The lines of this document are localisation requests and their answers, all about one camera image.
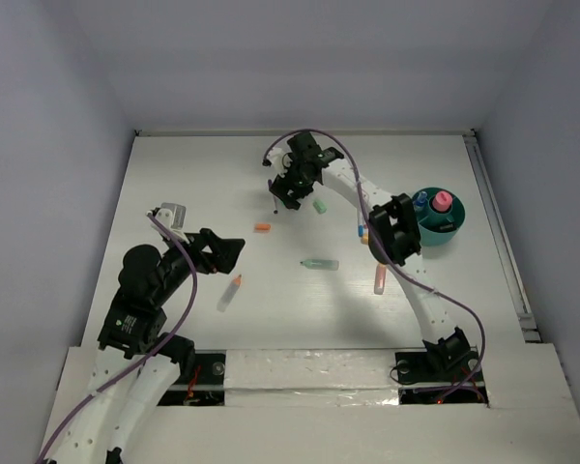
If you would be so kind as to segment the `purple thin marker pen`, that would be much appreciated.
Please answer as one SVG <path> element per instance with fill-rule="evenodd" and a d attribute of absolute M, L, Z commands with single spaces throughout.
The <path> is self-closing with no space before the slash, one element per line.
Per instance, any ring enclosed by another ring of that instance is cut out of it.
<path fill-rule="evenodd" d="M 274 213 L 274 215 L 277 215 L 278 214 L 277 198 L 272 191 L 272 186 L 273 186 L 273 180 L 268 179 L 267 180 L 267 187 L 268 187 L 269 194 L 272 196 L 272 200 L 273 200 L 273 213 Z"/>

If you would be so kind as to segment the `clear blue glue bottle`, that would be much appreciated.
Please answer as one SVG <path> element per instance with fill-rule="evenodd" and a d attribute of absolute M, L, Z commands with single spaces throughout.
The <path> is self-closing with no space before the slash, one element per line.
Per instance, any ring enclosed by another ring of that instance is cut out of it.
<path fill-rule="evenodd" d="M 425 190 L 418 192 L 414 197 L 414 208 L 416 211 L 422 211 L 427 203 L 428 195 Z"/>

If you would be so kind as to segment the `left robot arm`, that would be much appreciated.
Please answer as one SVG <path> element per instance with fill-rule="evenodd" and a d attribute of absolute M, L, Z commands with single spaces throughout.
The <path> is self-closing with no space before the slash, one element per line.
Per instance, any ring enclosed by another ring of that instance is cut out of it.
<path fill-rule="evenodd" d="M 187 278 L 230 274 L 246 242 L 222 239 L 208 228 L 191 236 L 161 234 L 166 252 L 139 245 L 125 254 L 86 395 L 52 433 L 39 462 L 129 462 L 169 387 L 196 374 L 194 343 L 163 331 L 163 306 Z"/>

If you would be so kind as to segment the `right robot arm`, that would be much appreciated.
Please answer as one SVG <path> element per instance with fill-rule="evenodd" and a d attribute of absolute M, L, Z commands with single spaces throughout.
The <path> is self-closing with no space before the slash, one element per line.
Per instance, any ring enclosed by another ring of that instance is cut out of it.
<path fill-rule="evenodd" d="M 395 276 L 417 318 L 427 371 L 439 382 L 454 378 L 453 390 L 471 382 L 481 367 L 485 330 L 472 309 L 437 290 L 428 279 L 411 197 L 393 195 L 368 181 L 342 142 L 322 130 L 292 130 L 282 135 L 265 150 L 262 164 L 275 171 L 270 192 L 289 210 L 298 210 L 318 183 L 361 212 L 372 256 Z M 480 346 L 472 367 L 468 361 L 474 350 L 450 318 L 452 305 L 468 312 L 478 324 Z"/>

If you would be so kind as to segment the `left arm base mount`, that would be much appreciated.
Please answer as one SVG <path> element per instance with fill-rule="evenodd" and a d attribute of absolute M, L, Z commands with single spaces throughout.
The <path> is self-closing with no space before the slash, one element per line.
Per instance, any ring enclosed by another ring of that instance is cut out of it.
<path fill-rule="evenodd" d="M 159 406 L 223 406 L 225 351 L 197 351 L 191 374 L 176 381 Z"/>

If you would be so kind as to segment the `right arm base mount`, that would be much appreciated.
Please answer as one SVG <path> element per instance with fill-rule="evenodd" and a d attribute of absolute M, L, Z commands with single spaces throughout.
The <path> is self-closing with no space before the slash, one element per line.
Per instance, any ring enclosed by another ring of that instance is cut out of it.
<path fill-rule="evenodd" d="M 472 351 L 449 371 L 437 372 L 430 367 L 424 352 L 397 352 L 395 364 L 390 370 L 390 378 L 398 386 L 399 403 L 488 405 L 489 398 L 481 369 L 478 369 L 470 380 L 450 392 L 475 368 L 478 357 L 479 354 Z"/>

